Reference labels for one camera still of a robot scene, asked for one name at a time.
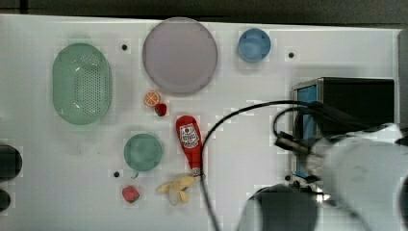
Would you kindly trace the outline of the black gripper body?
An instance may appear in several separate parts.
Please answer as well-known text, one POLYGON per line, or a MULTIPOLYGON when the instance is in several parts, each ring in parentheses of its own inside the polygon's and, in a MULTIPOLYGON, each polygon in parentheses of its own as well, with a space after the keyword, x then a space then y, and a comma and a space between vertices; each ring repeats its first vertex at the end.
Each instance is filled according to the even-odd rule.
POLYGON ((297 156, 309 156, 316 155, 316 152, 313 150, 313 146, 316 142, 317 141, 313 139, 299 140, 288 133, 279 132, 276 137, 275 145, 282 149, 292 151, 297 156))

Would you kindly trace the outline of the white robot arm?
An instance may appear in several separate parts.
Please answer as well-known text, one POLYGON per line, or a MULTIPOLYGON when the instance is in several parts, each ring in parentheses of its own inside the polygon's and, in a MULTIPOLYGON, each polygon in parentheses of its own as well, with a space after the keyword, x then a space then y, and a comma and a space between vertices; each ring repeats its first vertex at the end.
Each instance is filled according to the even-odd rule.
POLYGON ((323 138, 307 169, 318 192, 262 188, 238 231, 407 231, 407 137, 398 125, 323 138))

